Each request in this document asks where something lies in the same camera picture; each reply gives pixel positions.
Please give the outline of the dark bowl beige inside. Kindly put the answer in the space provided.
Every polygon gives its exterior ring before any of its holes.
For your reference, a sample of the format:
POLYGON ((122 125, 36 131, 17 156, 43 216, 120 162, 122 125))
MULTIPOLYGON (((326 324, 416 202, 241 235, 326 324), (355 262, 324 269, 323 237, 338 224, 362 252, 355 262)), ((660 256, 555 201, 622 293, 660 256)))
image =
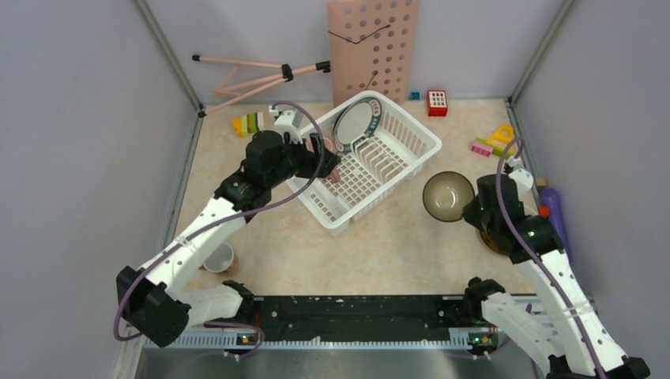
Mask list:
POLYGON ((433 175, 422 192, 423 206, 427 213, 444 223, 461 220, 465 206, 474 197, 472 183, 456 171, 443 171, 433 175))

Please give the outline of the white plastic dish rack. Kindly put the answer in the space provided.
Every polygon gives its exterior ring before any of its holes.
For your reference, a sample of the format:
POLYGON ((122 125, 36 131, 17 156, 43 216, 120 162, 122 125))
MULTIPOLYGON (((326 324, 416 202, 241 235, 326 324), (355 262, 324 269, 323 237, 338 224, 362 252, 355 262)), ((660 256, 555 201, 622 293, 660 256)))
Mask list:
POLYGON ((325 137, 332 141, 333 122, 340 112, 364 97, 382 103, 375 134, 349 154, 337 154, 341 181, 319 179, 299 196, 315 219, 332 236, 342 234, 383 202, 404 180, 416 176, 441 148, 442 141, 397 103, 375 91, 363 91, 317 118, 325 137))

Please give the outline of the white plate green rim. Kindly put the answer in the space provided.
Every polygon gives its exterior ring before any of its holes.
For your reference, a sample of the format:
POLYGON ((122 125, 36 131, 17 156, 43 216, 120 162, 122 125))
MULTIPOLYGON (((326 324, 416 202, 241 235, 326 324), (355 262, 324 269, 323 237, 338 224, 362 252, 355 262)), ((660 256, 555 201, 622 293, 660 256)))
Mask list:
POLYGON ((344 111, 333 142, 340 154, 349 154, 354 148, 375 134, 382 117, 382 103, 376 97, 364 97, 344 111))

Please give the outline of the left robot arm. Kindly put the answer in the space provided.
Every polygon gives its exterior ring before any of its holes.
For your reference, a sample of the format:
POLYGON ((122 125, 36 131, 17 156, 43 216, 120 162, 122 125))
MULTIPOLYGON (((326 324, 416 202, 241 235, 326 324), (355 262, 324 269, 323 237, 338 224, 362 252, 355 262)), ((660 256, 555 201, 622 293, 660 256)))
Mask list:
POLYGON ((201 214, 140 268, 126 266, 116 276, 118 308, 113 335, 119 341, 126 321, 158 347, 166 347, 193 325, 226 318, 244 326, 253 305, 227 284, 214 291, 185 293, 186 284, 231 235, 259 212, 277 208, 326 178, 341 161, 325 146, 321 130, 309 137, 263 130, 246 146, 239 168, 215 189, 201 214))

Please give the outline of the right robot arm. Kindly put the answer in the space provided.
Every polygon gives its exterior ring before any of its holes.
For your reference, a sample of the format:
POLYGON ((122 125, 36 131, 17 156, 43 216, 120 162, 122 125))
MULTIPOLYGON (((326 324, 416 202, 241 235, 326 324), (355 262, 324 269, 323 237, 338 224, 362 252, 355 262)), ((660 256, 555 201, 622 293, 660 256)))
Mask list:
POLYGON ((532 284, 554 328, 517 305, 501 284, 478 277, 465 289, 465 319, 502 329, 547 378, 649 377, 645 360, 628 355, 603 326, 551 222, 525 213, 516 182, 488 174, 476 186, 463 210, 465 222, 488 236, 532 284))

